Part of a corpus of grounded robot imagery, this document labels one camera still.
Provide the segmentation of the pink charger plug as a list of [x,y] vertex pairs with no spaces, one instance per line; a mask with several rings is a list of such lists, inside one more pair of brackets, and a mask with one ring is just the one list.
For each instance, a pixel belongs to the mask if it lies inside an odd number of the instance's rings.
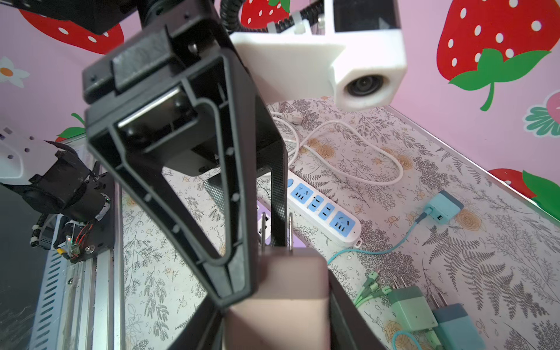
[[223,349],[329,349],[329,281],[325,258],[293,245],[289,223],[283,246],[259,259],[258,290],[229,308]]

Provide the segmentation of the teal charger plug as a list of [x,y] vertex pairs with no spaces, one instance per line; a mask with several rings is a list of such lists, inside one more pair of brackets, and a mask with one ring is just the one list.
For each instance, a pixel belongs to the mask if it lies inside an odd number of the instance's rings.
[[436,223],[445,225],[456,217],[464,208],[464,204],[445,190],[441,190],[424,207],[428,216]]

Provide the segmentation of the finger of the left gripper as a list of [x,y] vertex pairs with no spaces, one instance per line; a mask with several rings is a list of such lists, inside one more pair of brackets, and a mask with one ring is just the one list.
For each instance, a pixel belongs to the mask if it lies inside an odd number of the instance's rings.
[[270,144],[256,153],[257,177],[271,175],[271,244],[287,246],[287,162],[285,144]]

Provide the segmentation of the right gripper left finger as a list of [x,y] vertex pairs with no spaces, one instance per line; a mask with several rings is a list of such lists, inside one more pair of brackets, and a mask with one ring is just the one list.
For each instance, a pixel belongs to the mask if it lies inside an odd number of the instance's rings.
[[224,332],[224,312],[206,296],[169,349],[219,350],[223,348]]

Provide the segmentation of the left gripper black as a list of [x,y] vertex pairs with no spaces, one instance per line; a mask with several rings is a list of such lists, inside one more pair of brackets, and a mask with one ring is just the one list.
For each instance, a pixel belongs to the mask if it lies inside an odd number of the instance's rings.
[[142,28],[83,72],[90,150],[124,191],[125,294],[196,281],[217,306],[257,288],[255,180],[287,152],[211,1],[137,1]]

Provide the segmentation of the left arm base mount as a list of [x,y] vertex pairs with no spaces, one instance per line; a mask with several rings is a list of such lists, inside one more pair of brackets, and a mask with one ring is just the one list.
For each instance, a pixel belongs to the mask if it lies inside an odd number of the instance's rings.
[[70,263],[94,258],[115,245],[115,181],[104,172],[85,182],[85,193],[61,214],[43,214],[30,246],[52,250]]

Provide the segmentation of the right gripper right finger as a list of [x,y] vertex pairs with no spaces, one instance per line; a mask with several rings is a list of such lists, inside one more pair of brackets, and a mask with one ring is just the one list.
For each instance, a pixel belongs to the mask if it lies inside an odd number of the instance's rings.
[[360,312],[332,271],[329,278],[330,348],[353,350],[384,350]]

